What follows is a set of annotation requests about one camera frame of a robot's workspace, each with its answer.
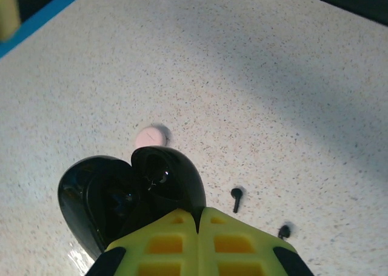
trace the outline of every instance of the blue border strip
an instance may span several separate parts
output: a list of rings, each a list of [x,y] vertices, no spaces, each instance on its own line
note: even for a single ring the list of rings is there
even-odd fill
[[[0,59],[75,0],[53,0],[22,23],[7,42],[0,42]]]

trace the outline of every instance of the black bolt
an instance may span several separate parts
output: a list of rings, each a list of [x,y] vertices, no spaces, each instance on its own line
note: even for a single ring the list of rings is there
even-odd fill
[[[240,199],[243,197],[243,192],[240,188],[233,188],[230,194],[236,200],[235,208],[233,208],[233,212],[236,214],[238,212],[238,206],[240,205]]]
[[[280,228],[278,233],[278,238],[281,238],[282,240],[284,238],[289,238],[291,236],[291,229],[288,225],[284,225]]]

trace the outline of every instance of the speckled floor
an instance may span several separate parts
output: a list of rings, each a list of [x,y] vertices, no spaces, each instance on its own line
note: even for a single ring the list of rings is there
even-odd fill
[[[209,206],[317,275],[387,275],[388,28],[317,0],[77,0],[0,60],[0,270],[82,275],[56,188],[163,123]]]

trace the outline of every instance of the yellow plastic part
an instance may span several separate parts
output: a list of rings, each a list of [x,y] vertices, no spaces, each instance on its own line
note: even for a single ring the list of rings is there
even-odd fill
[[[18,0],[0,0],[0,41],[11,38],[20,25]]]
[[[126,253],[115,276],[287,276],[274,247],[296,250],[221,211],[207,207],[199,225],[177,209],[122,237],[107,251]]]

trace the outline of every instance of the round tablet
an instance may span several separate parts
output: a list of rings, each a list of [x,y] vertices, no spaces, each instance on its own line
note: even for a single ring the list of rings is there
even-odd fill
[[[136,137],[135,147],[165,146],[166,135],[156,127],[146,127]]]

